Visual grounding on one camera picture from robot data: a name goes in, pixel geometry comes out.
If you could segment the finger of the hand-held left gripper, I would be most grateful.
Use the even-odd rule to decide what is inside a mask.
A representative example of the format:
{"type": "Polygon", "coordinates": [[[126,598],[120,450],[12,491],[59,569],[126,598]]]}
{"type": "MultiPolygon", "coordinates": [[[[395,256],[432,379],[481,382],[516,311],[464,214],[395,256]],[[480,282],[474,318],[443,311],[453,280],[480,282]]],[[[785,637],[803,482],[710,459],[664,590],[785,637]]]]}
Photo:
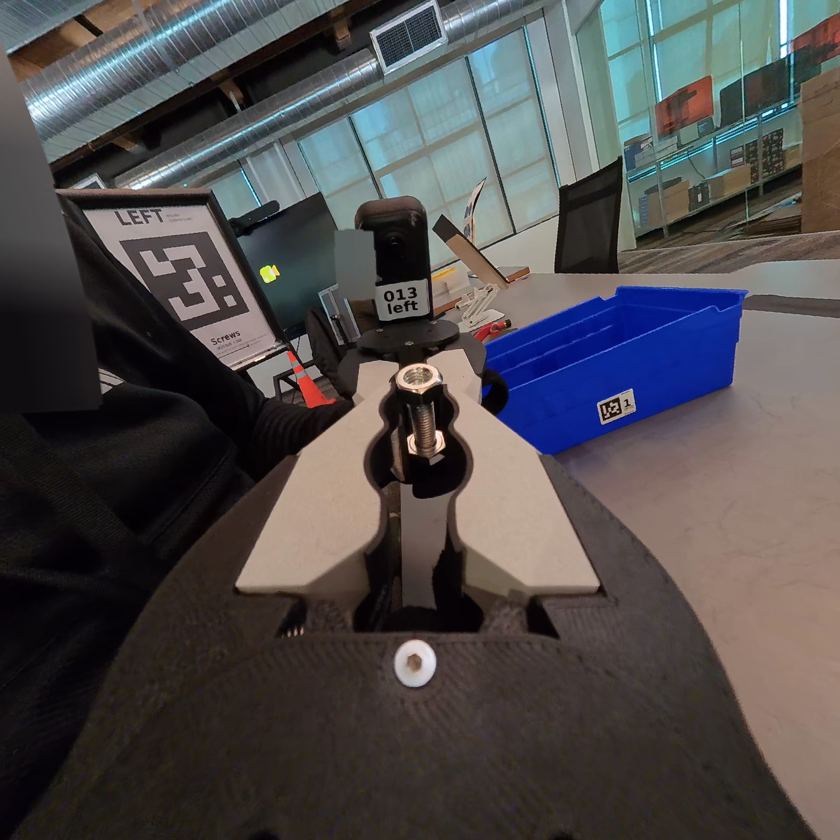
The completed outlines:
{"type": "Polygon", "coordinates": [[[480,373],[464,350],[445,350],[435,355],[435,368],[442,375],[447,399],[459,412],[480,409],[482,384],[480,373]]]}
{"type": "Polygon", "coordinates": [[[399,364],[392,361],[369,360],[361,362],[355,393],[353,394],[353,404],[358,406],[369,397],[388,393],[392,387],[392,380],[399,369],[399,364]]]}

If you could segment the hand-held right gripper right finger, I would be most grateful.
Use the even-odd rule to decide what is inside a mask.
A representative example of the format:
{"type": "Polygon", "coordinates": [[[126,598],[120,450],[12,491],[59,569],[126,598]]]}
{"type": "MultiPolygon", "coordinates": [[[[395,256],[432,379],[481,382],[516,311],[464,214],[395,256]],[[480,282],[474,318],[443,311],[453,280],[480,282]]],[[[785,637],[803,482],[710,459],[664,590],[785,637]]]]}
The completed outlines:
{"type": "Polygon", "coordinates": [[[593,595],[600,588],[539,452],[465,390],[445,387],[448,534],[476,599],[593,595]]]}

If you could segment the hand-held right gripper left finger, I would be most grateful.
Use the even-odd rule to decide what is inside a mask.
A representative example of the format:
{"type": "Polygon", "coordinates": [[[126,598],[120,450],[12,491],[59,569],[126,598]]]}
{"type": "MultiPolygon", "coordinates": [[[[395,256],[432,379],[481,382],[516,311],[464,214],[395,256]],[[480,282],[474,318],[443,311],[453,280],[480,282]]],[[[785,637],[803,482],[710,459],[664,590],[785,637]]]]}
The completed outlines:
{"type": "Polygon", "coordinates": [[[300,452],[238,574],[237,593],[359,606],[374,592],[391,604],[391,562],[371,557],[387,535],[388,514],[370,456],[393,390],[379,386],[300,452]]]}

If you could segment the steel hex nut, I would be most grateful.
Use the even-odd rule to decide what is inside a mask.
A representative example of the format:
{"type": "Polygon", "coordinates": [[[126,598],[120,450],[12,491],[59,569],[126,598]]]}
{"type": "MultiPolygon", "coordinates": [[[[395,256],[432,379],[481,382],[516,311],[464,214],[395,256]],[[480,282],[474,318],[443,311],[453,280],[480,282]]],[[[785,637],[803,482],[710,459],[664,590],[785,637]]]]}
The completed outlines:
{"type": "Polygon", "coordinates": [[[404,398],[416,404],[435,399],[444,384],[439,369],[426,363],[408,364],[395,375],[395,387],[404,398]]]}

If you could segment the steel hex bolt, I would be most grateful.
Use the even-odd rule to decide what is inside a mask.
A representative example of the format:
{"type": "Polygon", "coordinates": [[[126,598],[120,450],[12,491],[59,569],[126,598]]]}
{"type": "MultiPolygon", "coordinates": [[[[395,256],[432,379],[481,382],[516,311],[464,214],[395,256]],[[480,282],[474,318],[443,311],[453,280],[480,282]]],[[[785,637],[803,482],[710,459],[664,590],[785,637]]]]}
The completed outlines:
{"type": "Polygon", "coordinates": [[[441,455],[446,447],[445,433],[438,427],[437,409],[434,404],[406,407],[411,433],[406,442],[410,454],[433,460],[441,455]]]}

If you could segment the blue storage bin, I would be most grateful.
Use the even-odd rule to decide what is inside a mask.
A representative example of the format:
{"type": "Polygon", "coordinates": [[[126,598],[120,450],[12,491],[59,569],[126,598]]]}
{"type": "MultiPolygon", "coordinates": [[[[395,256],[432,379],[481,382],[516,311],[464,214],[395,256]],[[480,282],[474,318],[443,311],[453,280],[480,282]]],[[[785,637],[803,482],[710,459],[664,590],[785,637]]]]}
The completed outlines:
{"type": "Polygon", "coordinates": [[[543,455],[730,386],[741,289],[618,287],[490,341],[498,418],[543,455]]]}

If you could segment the person's left forearm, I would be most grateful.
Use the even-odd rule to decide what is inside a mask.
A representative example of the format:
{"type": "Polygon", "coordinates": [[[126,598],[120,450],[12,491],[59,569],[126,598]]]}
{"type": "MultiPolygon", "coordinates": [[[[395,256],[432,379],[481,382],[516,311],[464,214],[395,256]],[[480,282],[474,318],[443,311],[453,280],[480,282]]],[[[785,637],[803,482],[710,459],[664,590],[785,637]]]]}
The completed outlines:
{"type": "Polygon", "coordinates": [[[315,407],[293,405],[241,383],[231,393],[212,400],[205,410],[232,441],[237,467],[258,481],[285,458],[299,454],[353,408],[351,401],[343,399],[315,407]]]}

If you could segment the orange traffic cone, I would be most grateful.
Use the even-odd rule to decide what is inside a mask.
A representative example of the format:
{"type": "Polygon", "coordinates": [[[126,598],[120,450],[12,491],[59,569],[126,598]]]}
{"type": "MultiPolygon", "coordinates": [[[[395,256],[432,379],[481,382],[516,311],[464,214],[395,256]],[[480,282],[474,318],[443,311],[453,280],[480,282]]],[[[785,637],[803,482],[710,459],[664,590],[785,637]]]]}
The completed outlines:
{"type": "Polygon", "coordinates": [[[336,403],[336,399],[325,396],[313,379],[305,372],[298,357],[292,350],[287,350],[287,357],[291,365],[294,387],[301,394],[307,408],[327,406],[336,403]]]}

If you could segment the printed standing banner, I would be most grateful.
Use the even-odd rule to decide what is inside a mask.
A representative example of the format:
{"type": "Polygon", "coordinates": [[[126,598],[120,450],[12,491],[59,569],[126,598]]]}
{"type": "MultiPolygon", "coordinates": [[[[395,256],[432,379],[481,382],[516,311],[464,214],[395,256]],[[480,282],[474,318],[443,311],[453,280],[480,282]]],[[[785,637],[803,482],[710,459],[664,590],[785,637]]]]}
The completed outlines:
{"type": "Polygon", "coordinates": [[[465,207],[463,236],[472,244],[476,244],[476,209],[487,177],[482,178],[469,196],[465,207]]]}

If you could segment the black office chair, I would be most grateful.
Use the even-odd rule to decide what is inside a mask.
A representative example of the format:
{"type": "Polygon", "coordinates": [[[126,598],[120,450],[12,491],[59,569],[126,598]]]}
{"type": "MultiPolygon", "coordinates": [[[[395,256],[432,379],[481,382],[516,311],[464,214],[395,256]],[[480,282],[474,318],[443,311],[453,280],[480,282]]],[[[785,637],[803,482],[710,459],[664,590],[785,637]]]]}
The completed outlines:
{"type": "Polygon", "coordinates": [[[553,270],[556,274],[617,274],[624,184],[623,158],[560,188],[553,270]]]}

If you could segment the framed marker sign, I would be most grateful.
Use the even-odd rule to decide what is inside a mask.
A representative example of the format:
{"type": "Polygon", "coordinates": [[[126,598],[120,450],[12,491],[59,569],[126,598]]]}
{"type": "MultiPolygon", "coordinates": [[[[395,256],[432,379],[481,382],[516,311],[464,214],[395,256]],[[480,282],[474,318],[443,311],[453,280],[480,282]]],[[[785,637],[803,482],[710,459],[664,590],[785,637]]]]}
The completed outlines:
{"type": "Polygon", "coordinates": [[[211,190],[59,189],[81,224],[233,371],[286,351],[277,318],[211,190]]]}

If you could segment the white vent grille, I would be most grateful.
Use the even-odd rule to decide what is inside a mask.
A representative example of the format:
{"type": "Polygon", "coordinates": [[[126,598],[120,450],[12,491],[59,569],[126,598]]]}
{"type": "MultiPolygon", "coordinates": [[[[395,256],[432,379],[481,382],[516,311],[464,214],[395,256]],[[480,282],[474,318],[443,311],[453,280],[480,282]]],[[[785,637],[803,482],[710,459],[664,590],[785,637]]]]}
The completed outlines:
{"type": "Polygon", "coordinates": [[[425,1],[370,32],[383,75],[388,76],[448,44],[436,1],[425,1]]]}

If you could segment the storage shelf with boxes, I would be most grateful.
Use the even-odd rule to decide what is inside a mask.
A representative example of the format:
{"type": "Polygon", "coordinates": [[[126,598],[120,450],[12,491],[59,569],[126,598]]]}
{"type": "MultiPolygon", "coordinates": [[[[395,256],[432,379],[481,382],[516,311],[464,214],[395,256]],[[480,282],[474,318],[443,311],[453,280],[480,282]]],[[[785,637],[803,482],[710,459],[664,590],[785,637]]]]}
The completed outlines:
{"type": "Polygon", "coordinates": [[[708,119],[665,140],[641,135],[625,143],[626,192],[636,237],[660,230],[729,199],[754,213],[755,199],[802,167],[802,115],[797,100],[724,128],[708,119]]]}

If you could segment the black wall monitor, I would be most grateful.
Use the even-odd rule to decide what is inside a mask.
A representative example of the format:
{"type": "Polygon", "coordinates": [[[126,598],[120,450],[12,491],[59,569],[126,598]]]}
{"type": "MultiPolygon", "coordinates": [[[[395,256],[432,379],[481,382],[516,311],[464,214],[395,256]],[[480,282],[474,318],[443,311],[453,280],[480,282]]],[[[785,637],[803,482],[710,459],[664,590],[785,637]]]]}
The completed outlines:
{"type": "Polygon", "coordinates": [[[305,333],[308,310],[335,282],[336,223],[320,192],[246,230],[235,229],[269,308],[289,339],[305,333]]]}

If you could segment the silver ventilation duct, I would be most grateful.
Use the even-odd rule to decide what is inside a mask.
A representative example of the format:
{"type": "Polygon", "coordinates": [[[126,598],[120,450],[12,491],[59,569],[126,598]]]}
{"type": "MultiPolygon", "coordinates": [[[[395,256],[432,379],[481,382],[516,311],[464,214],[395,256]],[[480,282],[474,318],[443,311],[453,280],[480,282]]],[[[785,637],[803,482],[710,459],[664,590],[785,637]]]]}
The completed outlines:
{"type": "Polygon", "coordinates": [[[157,2],[20,82],[43,143],[87,144],[237,68],[385,2],[157,2]]]}
{"type": "Polygon", "coordinates": [[[274,141],[296,140],[423,78],[524,23],[515,17],[491,30],[436,50],[384,77],[369,49],[316,72],[189,140],[118,175],[115,186],[133,190],[182,188],[221,172],[232,161],[274,141]]]}

